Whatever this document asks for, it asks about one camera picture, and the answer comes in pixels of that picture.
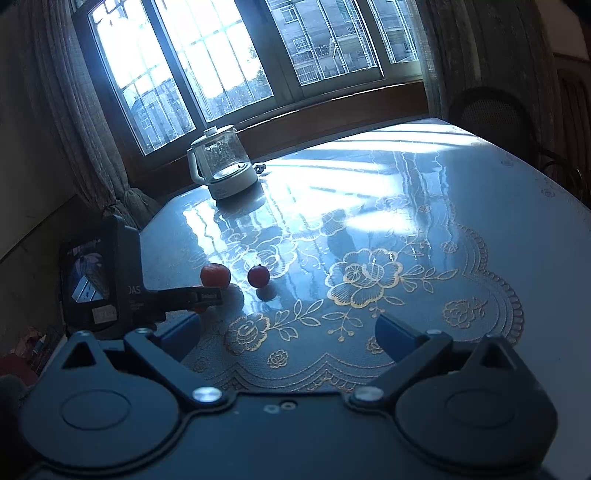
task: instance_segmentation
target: glass kettle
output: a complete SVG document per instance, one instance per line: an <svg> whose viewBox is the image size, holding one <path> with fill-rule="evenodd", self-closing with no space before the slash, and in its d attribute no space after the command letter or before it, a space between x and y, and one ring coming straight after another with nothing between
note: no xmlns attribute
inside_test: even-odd
<svg viewBox="0 0 591 480"><path fill-rule="evenodd" d="M191 178L207 185L214 200L236 195L258 180L232 125L205 130L187 150L187 158Z"/></svg>

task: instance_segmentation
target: camera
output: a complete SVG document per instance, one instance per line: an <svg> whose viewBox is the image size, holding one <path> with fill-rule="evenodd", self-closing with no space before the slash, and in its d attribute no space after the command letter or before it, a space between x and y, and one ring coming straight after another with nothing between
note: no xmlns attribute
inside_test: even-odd
<svg viewBox="0 0 591 480"><path fill-rule="evenodd" d="M110 216L60 246L60 302L67 331L97 339L122 338L154 328L166 312L222 304L216 287L148 290L142 273L139 232Z"/></svg>

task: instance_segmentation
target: tied curtain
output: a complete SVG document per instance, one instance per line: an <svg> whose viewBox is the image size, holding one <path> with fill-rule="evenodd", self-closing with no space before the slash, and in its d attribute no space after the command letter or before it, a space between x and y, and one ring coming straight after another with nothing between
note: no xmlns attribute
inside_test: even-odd
<svg viewBox="0 0 591 480"><path fill-rule="evenodd" d="M546 148L562 148L557 70L535 0L407 1L432 116L447 119L464 90L495 87L519 99Z"/></svg>
<svg viewBox="0 0 591 480"><path fill-rule="evenodd" d="M160 206L129 186L82 56L70 0L20 0L17 8L31 104L67 159L77 194L91 209L142 229Z"/></svg>

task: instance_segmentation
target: red tomato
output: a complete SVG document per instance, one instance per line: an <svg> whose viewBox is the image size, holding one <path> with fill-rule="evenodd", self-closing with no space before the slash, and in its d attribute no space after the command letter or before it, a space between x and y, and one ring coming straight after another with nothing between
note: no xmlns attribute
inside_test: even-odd
<svg viewBox="0 0 591 480"><path fill-rule="evenodd" d="M227 288L231 278L230 269L219 263L205 265L201 269L201 282L204 287Z"/></svg>
<svg viewBox="0 0 591 480"><path fill-rule="evenodd" d="M269 270L264 265L257 265L248 271L248 283L255 288L263 288L268 285L271 279Z"/></svg>

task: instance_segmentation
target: table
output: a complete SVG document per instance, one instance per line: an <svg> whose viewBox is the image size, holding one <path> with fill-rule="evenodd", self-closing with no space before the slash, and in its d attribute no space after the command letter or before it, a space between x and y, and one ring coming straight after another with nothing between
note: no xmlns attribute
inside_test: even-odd
<svg viewBox="0 0 591 480"><path fill-rule="evenodd" d="M171 200L141 235L145 283L234 286L184 360L213 385L350 391L392 365L386 312L474 342L504 335L555 403L547 466L591 472L591 212L516 157L437 119L330 141L268 162L229 202ZM246 282L266 265L270 287ZM170 318L187 313L173 313Z"/></svg>

